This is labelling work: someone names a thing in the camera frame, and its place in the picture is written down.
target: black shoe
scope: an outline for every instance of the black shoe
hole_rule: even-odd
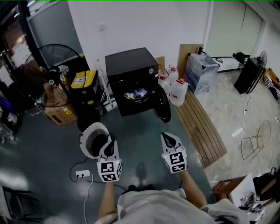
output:
[[[122,193],[122,195],[125,194],[125,193],[128,193],[128,192],[130,192],[130,191],[140,191],[140,190],[139,190],[139,188],[136,187],[135,185],[129,185],[129,186],[128,186],[128,189],[127,189],[124,193]]]
[[[148,186],[145,186],[143,188],[143,191],[150,191],[150,190],[154,190],[154,185],[153,184],[149,184]]]
[[[138,187],[135,185],[129,185],[128,186],[128,191],[140,191]]]

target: person's arm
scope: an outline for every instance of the person's arm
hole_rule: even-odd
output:
[[[114,184],[113,182],[106,182],[105,191],[98,211],[98,219],[115,213]]]
[[[182,179],[182,188],[185,191],[187,200],[199,209],[207,205],[206,198],[198,188],[188,171],[179,172]]]

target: plastic bottle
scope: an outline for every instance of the plastic bottle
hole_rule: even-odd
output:
[[[176,80],[176,82],[172,85],[170,91],[170,102],[176,106],[182,106],[185,100],[185,94],[188,90],[188,83],[183,79]]]
[[[169,99],[170,88],[171,88],[169,79],[166,76],[160,76],[158,79],[158,83],[164,89],[167,98]]]
[[[179,73],[175,67],[167,69],[166,73],[168,74],[168,79],[170,80],[170,85],[173,85],[179,79]]]

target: white cable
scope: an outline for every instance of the white cable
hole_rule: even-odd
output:
[[[87,222],[87,217],[86,217],[86,201],[87,201],[87,199],[88,199],[89,189],[90,189],[90,187],[91,187],[91,185],[92,185],[92,183],[93,183],[93,174],[92,174],[92,173],[90,173],[90,174],[91,174],[91,176],[92,176],[92,181],[91,181],[91,184],[88,186],[88,189],[87,189],[87,198],[86,198],[86,200],[84,201],[84,221],[86,222],[86,224],[88,224],[88,222]]]

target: wall outlet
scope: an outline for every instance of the wall outlet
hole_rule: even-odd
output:
[[[76,172],[76,176],[79,178],[79,177],[89,177],[91,174],[90,174],[90,171],[89,170],[81,170],[81,171],[77,171]]]

